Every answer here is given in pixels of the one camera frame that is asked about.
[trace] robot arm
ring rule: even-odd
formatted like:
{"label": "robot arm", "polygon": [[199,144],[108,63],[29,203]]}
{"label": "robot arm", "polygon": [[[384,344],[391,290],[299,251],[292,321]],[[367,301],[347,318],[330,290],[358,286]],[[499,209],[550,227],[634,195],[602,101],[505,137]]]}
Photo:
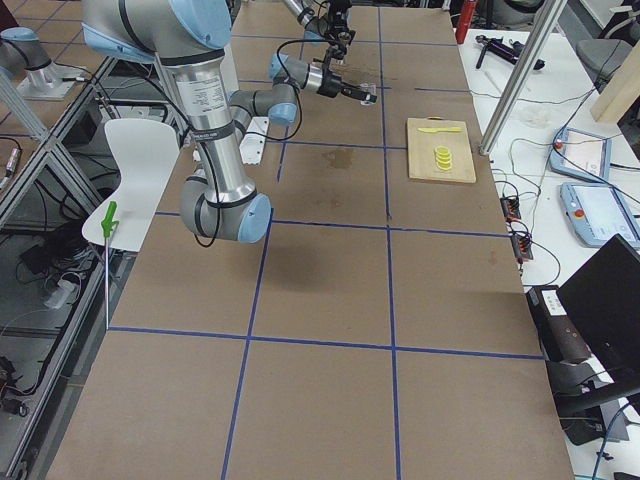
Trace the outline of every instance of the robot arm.
{"label": "robot arm", "polygon": [[351,0],[331,0],[323,2],[328,5],[327,11],[317,17],[313,8],[305,0],[283,0],[289,11],[295,15],[298,23],[305,29],[307,38],[325,39],[331,42],[327,53],[331,58],[342,60],[356,35],[349,29],[348,17]]}
{"label": "robot arm", "polygon": [[0,70],[9,78],[22,70],[37,71],[50,64],[51,58],[33,30],[13,27],[0,33]]}
{"label": "robot arm", "polygon": [[[294,0],[286,1],[293,5]],[[83,0],[83,7],[89,46],[140,63],[153,63],[157,54],[175,81],[202,160],[202,168],[187,179],[182,191],[180,214],[187,228],[204,237],[260,240],[269,224],[271,204],[246,175],[239,149],[251,117],[267,114],[275,123],[290,125],[297,115],[299,89],[336,96],[343,86],[348,89],[347,84],[324,73],[328,67],[319,69],[319,77],[303,76],[310,66],[281,56],[275,61],[288,65],[288,75],[274,68],[271,90],[235,92],[230,105],[220,73],[231,36],[224,0]],[[298,19],[310,25],[314,17],[307,13],[303,7]],[[333,93],[334,85],[323,90],[322,78],[332,78],[340,89]]]}

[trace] cardboard table surface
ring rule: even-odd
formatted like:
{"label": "cardboard table surface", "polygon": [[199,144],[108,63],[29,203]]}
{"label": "cardboard table surface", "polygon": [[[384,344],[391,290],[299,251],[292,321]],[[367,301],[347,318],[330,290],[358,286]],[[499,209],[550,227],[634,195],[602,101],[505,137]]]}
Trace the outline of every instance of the cardboard table surface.
{"label": "cardboard table surface", "polygon": [[[264,88],[261,44],[299,38],[288,16],[243,6],[242,88]],[[488,162],[473,185],[408,179],[406,118],[479,141],[448,14],[353,23],[341,74],[380,100],[303,92],[299,135],[247,167],[263,240],[195,243],[183,152],[47,478],[571,478]]]}

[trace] green tool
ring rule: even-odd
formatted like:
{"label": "green tool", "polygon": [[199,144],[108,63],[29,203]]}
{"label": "green tool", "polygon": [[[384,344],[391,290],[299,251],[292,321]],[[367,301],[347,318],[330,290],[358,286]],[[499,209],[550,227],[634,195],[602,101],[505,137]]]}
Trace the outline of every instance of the green tool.
{"label": "green tool", "polygon": [[104,237],[104,311],[105,311],[105,324],[107,330],[109,330],[109,239],[111,234],[118,225],[117,220],[113,219],[116,213],[118,204],[113,200],[109,202],[107,207],[107,213],[104,216],[104,220],[100,222],[102,226],[102,236]]}

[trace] wooden block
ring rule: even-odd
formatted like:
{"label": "wooden block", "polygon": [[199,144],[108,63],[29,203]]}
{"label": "wooden block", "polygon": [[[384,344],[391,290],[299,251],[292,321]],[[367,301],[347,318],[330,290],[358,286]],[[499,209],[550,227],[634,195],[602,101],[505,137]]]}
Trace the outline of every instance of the wooden block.
{"label": "wooden block", "polygon": [[[423,133],[419,128],[459,127],[458,133]],[[409,147],[409,177],[418,180],[439,182],[475,183],[476,172],[469,146],[469,135],[465,122],[452,120],[407,119]],[[450,170],[442,170],[436,164],[435,148],[447,147],[452,154]]]}
{"label": "wooden block", "polygon": [[600,98],[591,107],[596,122],[617,123],[640,96],[640,43],[622,63]]}

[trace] yellow knife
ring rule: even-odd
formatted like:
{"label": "yellow knife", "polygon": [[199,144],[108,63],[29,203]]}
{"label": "yellow knife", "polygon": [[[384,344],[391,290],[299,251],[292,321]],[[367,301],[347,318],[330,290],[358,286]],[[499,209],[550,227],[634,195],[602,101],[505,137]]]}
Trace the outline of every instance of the yellow knife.
{"label": "yellow knife", "polygon": [[462,131],[462,128],[460,127],[420,127],[418,128],[418,131],[422,133],[440,133],[440,132],[459,133]]}

